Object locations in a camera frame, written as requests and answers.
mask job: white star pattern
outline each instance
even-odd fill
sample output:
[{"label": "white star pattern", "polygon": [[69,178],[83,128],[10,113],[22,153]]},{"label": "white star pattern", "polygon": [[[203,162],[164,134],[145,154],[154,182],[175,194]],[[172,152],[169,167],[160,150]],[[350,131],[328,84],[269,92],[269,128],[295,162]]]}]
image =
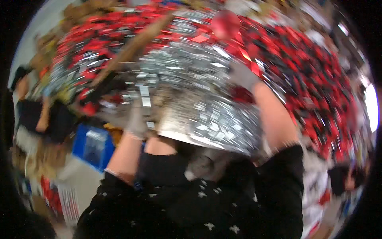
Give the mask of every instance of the white star pattern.
[{"label": "white star pattern", "polygon": [[212,231],[212,229],[215,227],[215,225],[214,224],[212,224],[212,223],[206,223],[206,224],[204,224],[206,227],[208,227],[208,229],[210,230],[210,231]]},{"label": "white star pattern", "polygon": [[236,225],[230,227],[230,230],[233,231],[235,234],[237,234],[240,231],[240,229]]},{"label": "white star pattern", "polygon": [[207,196],[204,192],[198,192],[197,194],[198,194],[198,197],[200,198]]}]

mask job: cardboard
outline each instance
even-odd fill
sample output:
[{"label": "cardboard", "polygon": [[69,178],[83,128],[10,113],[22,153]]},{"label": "cardboard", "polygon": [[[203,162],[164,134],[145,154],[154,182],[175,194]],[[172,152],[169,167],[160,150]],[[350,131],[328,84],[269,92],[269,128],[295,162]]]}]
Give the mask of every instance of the cardboard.
[{"label": "cardboard", "polygon": [[36,69],[37,72],[40,72],[44,69],[44,67],[48,66],[49,65],[49,60],[46,58],[46,56],[41,53],[41,52],[38,52],[29,62],[29,65]]}]

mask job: hair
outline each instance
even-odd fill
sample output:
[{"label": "hair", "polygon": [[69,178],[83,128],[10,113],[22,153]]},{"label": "hair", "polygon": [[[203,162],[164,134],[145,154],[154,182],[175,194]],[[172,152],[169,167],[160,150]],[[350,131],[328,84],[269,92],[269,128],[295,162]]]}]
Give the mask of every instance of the hair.
[{"label": "hair", "polygon": [[[348,173],[349,173],[348,165],[335,166],[333,169],[329,170],[328,174],[330,176],[332,192],[334,195],[340,196],[341,194],[345,192],[345,180]],[[351,177],[354,178],[355,180],[355,184],[354,184],[355,189],[363,185],[366,178],[364,171],[359,167],[356,167],[353,170]]]}]

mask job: silver foil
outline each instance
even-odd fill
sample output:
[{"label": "silver foil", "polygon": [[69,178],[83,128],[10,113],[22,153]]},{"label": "silver foil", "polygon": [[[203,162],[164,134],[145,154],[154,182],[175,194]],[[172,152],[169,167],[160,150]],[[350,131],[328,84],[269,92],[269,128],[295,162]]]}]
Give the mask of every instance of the silver foil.
[{"label": "silver foil", "polygon": [[231,57],[222,53],[220,47],[181,39],[142,57],[139,74],[157,77],[157,91],[150,94],[168,91],[159,135],[251,156],[262,145],[259,110],[230,100]]}]

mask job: person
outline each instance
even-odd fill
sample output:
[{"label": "person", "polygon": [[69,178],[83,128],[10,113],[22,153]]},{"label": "person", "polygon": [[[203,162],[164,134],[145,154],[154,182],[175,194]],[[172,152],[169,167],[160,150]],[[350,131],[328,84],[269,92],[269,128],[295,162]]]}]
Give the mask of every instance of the person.
[{"label": "person", "polygon": [[34,134],[48,136],[54,143],[63,143],[71,133],[76,118],[64,104],[59,101],[52,102],[49,96],[44,96],[42,101],[27,99],[31,71],[32,69],[24,66],[18,67],[10,87],[10,91],[18,99],[16,110],[19,119],[16,132],[22,125]]},{"label": "person", "polygon": [[[233,83],[261,110],[273,156],[256,168],[231,164],[218,182],[187,180],[176,141],[147,132],[134,102],[128,126],[105,177],[80,216],[74,238],[300,238],[303,230],[303,150],[278,98],[245,65],[231,65]],[[137,180],[139,159],[148,166]],[[253,187],[248,187],[248,180]]]},{"label": "person", "polygon": [[339,206],[342,195],[363,185],[366,172],[352,165],[336,165],[328,171],[306,171],[303,174],[303,222],[302,239],[309,238],[321,224],[325,212]]}]

